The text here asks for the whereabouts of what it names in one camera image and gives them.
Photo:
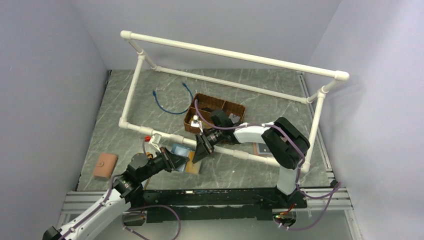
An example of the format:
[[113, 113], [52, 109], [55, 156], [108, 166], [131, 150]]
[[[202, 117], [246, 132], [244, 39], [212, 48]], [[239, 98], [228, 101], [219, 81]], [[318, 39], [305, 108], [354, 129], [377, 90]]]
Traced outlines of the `blue card holder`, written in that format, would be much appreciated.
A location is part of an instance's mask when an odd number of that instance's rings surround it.
[[[184, 145], [178, 144], [178, 143], [174, 143], [172, 145], [171, 152], [176, 154], [176, 155], [188, 157], [189, 151], [194, 151], [194, 150], [192, 148], [189, 148], [187, 146], [184, 146]], [[182, 165], [180, 168], [177, 169], [177, 171], [184, 173], [185, 166], [186, 166], [186, 164]]]

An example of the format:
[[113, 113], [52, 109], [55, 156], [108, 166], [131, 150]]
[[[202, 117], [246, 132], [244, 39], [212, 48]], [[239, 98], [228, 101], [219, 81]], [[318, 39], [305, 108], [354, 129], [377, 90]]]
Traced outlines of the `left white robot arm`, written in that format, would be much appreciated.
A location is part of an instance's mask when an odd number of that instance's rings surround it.
[[135, 154], [122, 174], [112, 177], [108, 190], [82, 214], [60, 228], [50, 227], [44, 240], [92, 240], [121, 214], [141, 215], [145, 202], [144, 184], [161, 171], [172, 172], [189, 161], [186, 156], [160, 147], [153, 158]]

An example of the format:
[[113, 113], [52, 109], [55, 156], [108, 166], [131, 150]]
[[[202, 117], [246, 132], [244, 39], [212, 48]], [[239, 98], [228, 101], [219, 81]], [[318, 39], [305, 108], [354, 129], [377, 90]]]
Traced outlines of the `black credit card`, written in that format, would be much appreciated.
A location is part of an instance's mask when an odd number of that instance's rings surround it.
[[215, 108], [211, 108], [211, 107], [206, 106], [206, 107], [202, 107], [202, 108], [200, 108], [200, 110], [202, 110], [202, 111], [204, 111], [204, 112], [212, 113], [212, 112], [213, 112], [213, 111], [215, 111], [216, 109], [215, 109]]

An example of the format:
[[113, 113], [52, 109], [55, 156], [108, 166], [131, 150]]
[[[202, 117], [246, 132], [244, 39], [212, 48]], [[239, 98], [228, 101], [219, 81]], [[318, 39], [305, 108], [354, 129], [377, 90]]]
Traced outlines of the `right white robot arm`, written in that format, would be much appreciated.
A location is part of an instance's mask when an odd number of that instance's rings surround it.
[[211, 155], [219, 143], [264, 144], [279, 164], [276, 203], [282, 208], [289, 207], [295, 201], [299, 166], [311, 146], [309, 140], [285, 117], [264, 124], [234, 123], [223, 110], [218, 109], [210, 114], [210, 118], [212, 127], [195, 135], [192, 161], [197, 163]]

